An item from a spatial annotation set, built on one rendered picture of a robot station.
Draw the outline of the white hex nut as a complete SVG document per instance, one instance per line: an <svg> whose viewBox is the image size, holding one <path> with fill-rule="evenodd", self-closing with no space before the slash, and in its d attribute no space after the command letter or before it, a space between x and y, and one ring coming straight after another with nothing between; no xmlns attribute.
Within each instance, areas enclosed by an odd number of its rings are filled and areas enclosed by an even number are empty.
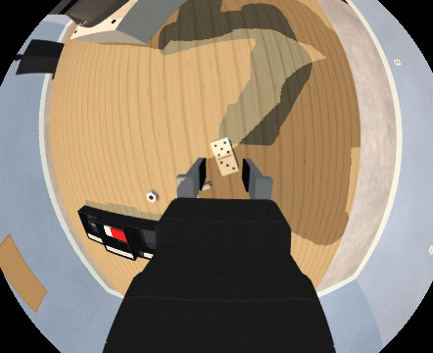
<svg viewBox="0 0 433 353"><path fill-rule="evenodd" d="M151 191L147 194L147 199L150 202L154 202L158 199L158 194L155 191Z"/></svg>

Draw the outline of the red and white eraser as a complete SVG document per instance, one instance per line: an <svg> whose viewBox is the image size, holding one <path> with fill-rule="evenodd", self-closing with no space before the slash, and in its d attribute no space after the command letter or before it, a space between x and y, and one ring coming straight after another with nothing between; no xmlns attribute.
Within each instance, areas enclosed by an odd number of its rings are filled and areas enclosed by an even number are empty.
<svg viewBox="0 0 433 353"><path fill-rule="evenodd" d="M114 238L126 241L124 233L122 230L114 228L114 227L108 227L104 226L105 232L107 235L112 236Z"/></svg>

